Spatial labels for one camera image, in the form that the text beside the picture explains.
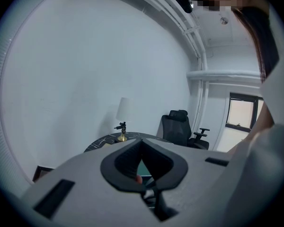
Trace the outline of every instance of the white shirt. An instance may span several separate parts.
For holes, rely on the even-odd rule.
[[[269,9],[269,20],[280,60],[260,91],[275,124],[284,125],[284,24],[272,5]]]

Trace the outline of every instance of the dark marble desk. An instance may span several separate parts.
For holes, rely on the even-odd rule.
[[[106,136],[103,136],[101,137],[100,139],[97,139],[96,141],[92,142],[88,147],[87,149],[84,151],[84,152],[88,152],[90,150],[94,150],[94,149],[98,149],[98,148],[101,148],[102,146],[105,145],[105,143],[107,144],[115,144],[115,137],[119,136],[121,133],[115,133],[115,134],[108,134]],[[138,132],[126,132],[125,133],[125,136],[127,137],[127,140],[132,140],[132,139],[135,139],[137,137],[140,137],[140,138],[149,138],[149,139],[155,139],[155,140],[160,140],[160,141],[163,141],[163,142],[168,142],[170,143],[169,141],[167,140],[164,140],[162,138],[159,138],[157,136],[153,136],[153,135],[150,135],[150,134],[144,134],[144,133],[138,133]]]
[[[116,136],[118,137],[120,134],[121,133],[115,133],[115,134],[109,134],[109,135],[103,136],[100,139],[92,142],[84,152],[88,152],[88,151],[91,151],[91,150],[101,148],[102,146],[105,145],[105,143],[113,145],[113,144],[116,143],[115,137]],[[150,134],[144,134],[144,133],[138,133],[138,132],[127,132],[125,134],[125,136],[127,137],[128,140],[132,140],[132,139],[135,139],[137,137],[140,137],[140,138],[146,138],[146,139],[156,139],[156,140],[160,140],[160,141],[163,141],[163,142],[170,143],[169,141],[164,140],[162,138],[159,138],[157,136],[153,136],[153,135],[150,135]],[[142,178],[150,176],[150,173],[149,173],[147,167],[145,166],[145,164],[143,163],[143,161],[141,161],[139,166],[138,166],[138,174],[140,176],[142,176]]]

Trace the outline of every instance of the person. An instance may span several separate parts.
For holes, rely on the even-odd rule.
[[[250,33],[255,44],[259,63],[261,81],[273,71],[279,61],[279,53],[282,52],[281,43],[276,44],[276,34],[279,34],[278,25],[271,27],[272,14],[276,14],[267,0],[197,0],[199,5],[207,7],[209,10],[219,10],[220,6],[231,7],[232,12],[243,26]],[[265,129],[272,127],[273,117],[264,100],[260,115],[251,129],[250,133],[243,140],[251,142],[253,138]],[[229,153],[236,150],[234,146]]]

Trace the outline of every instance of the office chair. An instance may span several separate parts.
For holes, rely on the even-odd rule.
[[[169,115],[163,115],[163,139],[181,146],[208,149],[209,143],[201,140],[201,137],[206,137],[204,131],[209,131],[209,129],[202,128],[202,133],[195,132],[196,138],[190,139],[192,133],[187,115],[188,113],[185,110],[171,110]]]

